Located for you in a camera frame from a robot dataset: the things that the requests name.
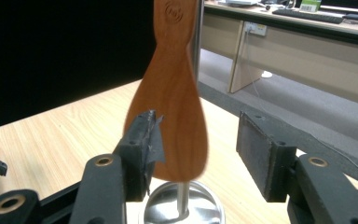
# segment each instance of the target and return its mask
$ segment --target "light wood tabletop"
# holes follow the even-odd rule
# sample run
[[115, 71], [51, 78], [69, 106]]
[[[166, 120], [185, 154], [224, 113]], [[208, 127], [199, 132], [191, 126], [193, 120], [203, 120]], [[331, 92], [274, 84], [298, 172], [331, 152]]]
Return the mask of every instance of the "light wood tabletop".
[[[0, 194], [33, 189], [39, 199], [81, 179], [86, 162], [110, 153], [122, 136], [139, 81], [0, 127]], [[209, 155], [197, 179], [220, 199], [227, 223], [289, 223], [285, 203], [266, 203], [236, 152], [238, 117], [202, 100]], [[162, 183], [154, 178], [151, 190]], [[142, 203], [127, 203], [137, 223]]]

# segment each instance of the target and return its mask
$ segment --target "wooden paddle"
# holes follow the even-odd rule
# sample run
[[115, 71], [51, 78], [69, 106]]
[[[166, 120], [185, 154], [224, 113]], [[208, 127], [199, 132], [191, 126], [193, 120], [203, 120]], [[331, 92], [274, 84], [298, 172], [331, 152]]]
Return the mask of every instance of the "wooden paddle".
[[125, 130], [138, 114], [154, 109], [160, 124], [165, 163], [158, 162], [156, 178], [186, 182], [205, 166], [208, 143], [205, 120], [190, 62], [196, 0], [155, 0], [153, 58], [132, 99]]

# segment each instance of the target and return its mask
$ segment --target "keyboard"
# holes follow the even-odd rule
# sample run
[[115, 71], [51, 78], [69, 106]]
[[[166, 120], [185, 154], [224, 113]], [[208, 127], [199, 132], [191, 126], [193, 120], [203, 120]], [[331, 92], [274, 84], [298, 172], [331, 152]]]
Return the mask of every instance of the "keyboard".
[[344, 21], [344, 19], [342, 17], [326, 16], [326, 15], [321, 15], [321, 14], [312, 14], [312, 13], [306, 13], [306, 12], [293, 11], [290, 9], [277, 9], [275, 11], [272, 11], [272, 14], [287, 16], [287, 17], [295, 17], [295, 18], [300, 18], [300, 19], [310, 20], [310, 21], [324, 21], [324, 22], [330, 22], [330, 23], [334, 23], [334, 24], [340, 24]]
[[257, 2], [259, 2], [259, 0], [226, 0], [226, 3], [244, 6], [255, 5]]

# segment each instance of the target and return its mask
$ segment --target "power outlet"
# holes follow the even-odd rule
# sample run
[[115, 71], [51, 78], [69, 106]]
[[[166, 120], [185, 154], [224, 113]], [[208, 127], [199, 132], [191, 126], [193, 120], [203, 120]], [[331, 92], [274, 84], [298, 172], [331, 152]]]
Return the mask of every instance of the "power outlet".
[[245, 23], [245, 32], [248, 31], [254, 35], [266, 36], [267, 26], [247, 21]]

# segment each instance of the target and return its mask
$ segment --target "metal base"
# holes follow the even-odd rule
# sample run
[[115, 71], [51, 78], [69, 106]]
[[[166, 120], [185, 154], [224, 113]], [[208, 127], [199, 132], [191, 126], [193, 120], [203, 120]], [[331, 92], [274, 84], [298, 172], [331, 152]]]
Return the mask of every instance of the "metal base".
[[187, 209], [181, 212], [178, 184], [168, 182], [161, 185], [150, 195], [139, 223], [226, 223], [222, 204], [201, 183], [190, 182], [188, 195]]

